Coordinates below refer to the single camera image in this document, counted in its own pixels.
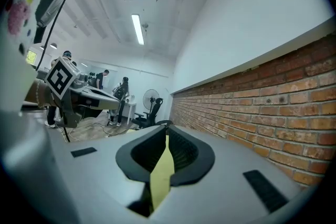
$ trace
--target white table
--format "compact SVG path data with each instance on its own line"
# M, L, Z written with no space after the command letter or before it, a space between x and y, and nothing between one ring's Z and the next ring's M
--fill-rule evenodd
M125 105L128 105L130 107L128 111L128 118L127 118L127 125L130 123L130 118L134 118L135 108L137 107L137 103L127 103L125 102Z

